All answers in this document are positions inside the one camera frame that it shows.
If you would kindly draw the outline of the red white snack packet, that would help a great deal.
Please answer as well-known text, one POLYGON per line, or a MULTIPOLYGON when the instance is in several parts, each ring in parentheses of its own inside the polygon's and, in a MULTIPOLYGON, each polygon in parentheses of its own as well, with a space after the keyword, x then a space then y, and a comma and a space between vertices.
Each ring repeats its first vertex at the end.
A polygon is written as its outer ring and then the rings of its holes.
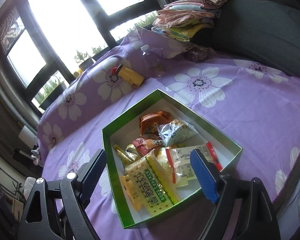
POLYGON ((189 180, 197 178, 190 164, 190 153, 195 149, 200 150, 206 160, 214 163, 219 171, 223 169, 211 142, 197 146, 167 148, 166 156, 168 163, 172 168, 172 183, 175 187, 186 186, 188 185, 189 180))

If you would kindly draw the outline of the green cracker packet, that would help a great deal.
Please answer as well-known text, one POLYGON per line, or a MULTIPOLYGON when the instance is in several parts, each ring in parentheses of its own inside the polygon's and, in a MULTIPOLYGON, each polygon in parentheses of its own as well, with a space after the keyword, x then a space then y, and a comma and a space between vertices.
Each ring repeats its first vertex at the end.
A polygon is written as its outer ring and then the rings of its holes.
POLYGON ((181 201, 154 151, 127 166, 125 172, 150 216, 156 216, 181 201))

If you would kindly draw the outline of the silver white snack packet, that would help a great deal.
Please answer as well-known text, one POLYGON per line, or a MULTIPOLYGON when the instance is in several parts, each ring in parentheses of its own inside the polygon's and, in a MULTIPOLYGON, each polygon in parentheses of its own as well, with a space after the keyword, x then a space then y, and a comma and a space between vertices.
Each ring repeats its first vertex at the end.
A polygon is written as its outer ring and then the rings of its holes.
POLYGON ((178 119, 174 119, 168 124, 158 125, 157 130, 165 147, 181 143, 198 134, 192 124, 178 119))

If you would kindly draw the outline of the white plastic bag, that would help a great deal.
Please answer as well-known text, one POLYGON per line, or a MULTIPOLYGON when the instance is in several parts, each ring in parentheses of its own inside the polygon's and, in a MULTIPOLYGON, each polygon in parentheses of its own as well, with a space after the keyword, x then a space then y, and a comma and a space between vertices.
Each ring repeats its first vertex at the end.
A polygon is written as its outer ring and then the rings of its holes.
POLYGON ((28 199, 35 183, 36 183, 36 178, 33 178, 33 177, 26 178, 25 183, 24 183, 24 191, 23 191, 23 195, 26 200, 28 199))

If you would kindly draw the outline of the orange yellow snack packet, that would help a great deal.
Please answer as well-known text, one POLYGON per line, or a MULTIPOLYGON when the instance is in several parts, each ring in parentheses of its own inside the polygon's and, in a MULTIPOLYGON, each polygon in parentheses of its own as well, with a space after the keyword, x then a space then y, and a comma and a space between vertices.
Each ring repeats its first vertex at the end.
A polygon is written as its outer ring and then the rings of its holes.
POLYGON ((129 198, 132 202, 132 205, 133 205, 135 211, 139 211, 142 208, 143 204, 141 201, 141 197, 137 193, 137 191, 134 187, 134 184, 131 181, 129 175, 120 176, 120 180, 121 180, 123 187, 125 188, 126 194, 129 196, 129 198))

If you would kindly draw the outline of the purple floral bed sheet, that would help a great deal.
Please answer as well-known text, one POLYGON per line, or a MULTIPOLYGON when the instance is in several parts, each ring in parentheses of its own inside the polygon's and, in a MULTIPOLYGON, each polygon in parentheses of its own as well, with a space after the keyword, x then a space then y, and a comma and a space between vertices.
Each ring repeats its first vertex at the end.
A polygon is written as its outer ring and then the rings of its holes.
POLYGON ((202 63, 179 56, 186 46, 145 29, 89 67, 44 112, 38 125, 43 177, 63 178, 103 146, 102 129, 156 89, 189 107, 243 148, 235 174, 259 177, 275 207, 300 174, 300 78, 260 63, 213 54, 202 63), (147 77, 141 47, 162 51, 162 77, 147 77), (111 70, 119 65, 145 80, 134 87, 111 70))

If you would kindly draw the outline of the pink cartoon snack packet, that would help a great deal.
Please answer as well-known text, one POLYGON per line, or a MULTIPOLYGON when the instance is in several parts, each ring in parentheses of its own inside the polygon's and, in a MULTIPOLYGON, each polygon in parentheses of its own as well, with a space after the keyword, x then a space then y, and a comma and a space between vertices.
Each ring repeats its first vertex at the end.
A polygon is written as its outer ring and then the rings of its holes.
POLYGON ((163 146, 163 141, 161 137, 156 134, 144 134, 132 141, 132 144, 136 147, 136 150, 142 156, 147 153, 161 148, 163 146))

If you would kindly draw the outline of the green cardboard box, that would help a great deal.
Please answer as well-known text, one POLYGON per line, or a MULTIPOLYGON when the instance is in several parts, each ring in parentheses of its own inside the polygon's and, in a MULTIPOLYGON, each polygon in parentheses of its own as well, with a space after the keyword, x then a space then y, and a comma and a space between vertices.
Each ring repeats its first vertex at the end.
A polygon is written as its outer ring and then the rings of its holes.
POLYGON ((139 118, 157 111, 171 113, 173 120, 184 120, 192 124, 198 132, 194 137, 181 143, 167 147, 163 145, 161 148, 153 150, 158 162, 170 179, 172 179, 172 168, 167 160, 167 148, 197 146, 211 142, 223 171, 228 171, 237 166, 243 150, 241 146, 227 137, 222 131, 163 91, 155 90, 143 98, 102 130, 103 146, 107 154, 107 169, 113 198, 121 224, 125 229, 145 227, 163 220, 179 212, 196 197, 203 194, 196 178, 189 180, 186 186, 174 186, 181 201, 168 210, 156 216, 150 216, 144 206, 139 211, 135 211, 120 180, 120 176, 127 175, 125 172, 126 167, 123 166, 114 145, 118 145, 125 150, 129 144, 132 144, 134 139, 141 136, 139 118))

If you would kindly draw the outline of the potted plant on sill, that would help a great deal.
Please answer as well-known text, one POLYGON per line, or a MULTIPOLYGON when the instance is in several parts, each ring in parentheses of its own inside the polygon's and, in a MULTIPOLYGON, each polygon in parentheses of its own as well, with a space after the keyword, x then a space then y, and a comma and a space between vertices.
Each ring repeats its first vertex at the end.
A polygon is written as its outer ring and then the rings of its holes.
POLYGON ((75 61, 79 64, 79 69, 82 71, 85 71, 96 62, 87 52, 82 53, 80 51, 77 51, 75 61))

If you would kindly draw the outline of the yellow bottle with red cap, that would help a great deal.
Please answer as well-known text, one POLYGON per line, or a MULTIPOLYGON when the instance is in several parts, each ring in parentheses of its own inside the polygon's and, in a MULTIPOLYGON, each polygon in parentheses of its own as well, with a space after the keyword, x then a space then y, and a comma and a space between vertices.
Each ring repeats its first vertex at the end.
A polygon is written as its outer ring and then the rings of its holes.
POLYGON ((139 87, 145 78, 136 71, 121 64, 111 70, 112 75, 121 77, 124 81, 134 87, 139 87))

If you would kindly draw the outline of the clear plastic water bottle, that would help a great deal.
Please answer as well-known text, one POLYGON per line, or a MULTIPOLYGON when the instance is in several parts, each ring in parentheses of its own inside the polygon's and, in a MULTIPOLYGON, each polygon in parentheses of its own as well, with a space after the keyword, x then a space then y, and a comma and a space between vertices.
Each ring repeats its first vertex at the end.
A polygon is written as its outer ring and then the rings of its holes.
POLYGON ((152 48, 148 44, 141 48, 143 61, 145 63, 145 73, 147 77, 162 77, 165 72, 161 64, 162 51, 158 48, 152 48))

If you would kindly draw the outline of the dark grey sofa cushion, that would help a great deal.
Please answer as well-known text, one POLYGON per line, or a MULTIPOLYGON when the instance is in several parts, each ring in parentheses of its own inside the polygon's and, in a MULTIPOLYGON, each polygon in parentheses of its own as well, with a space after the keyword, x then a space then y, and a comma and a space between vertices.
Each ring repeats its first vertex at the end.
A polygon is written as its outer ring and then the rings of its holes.
POLYGON ((295 0, 229 0, 212 29, 192 42, 300 77, 300 7, 295 0))

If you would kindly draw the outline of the stack of folded cloths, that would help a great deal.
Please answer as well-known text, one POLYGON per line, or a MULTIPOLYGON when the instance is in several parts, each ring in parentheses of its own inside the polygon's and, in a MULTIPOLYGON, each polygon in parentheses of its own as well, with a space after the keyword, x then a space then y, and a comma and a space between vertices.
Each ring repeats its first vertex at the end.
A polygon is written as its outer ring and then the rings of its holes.
POLYGON ((181 42, 189 42, 204 28, 213 28, 221 7, 228 0, 178 0, 158 11, 152 31, 181 42))

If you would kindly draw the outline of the black window frame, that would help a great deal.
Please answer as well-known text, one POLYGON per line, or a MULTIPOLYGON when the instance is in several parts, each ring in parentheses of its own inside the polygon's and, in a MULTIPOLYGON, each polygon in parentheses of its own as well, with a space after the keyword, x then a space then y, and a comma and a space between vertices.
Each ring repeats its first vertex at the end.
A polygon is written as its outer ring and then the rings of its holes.
POLYGON ((0 0, 0 61, 14 94, 43 114, 81 75, 77 51, 98 59, 158 9, 157 0, 0 0))

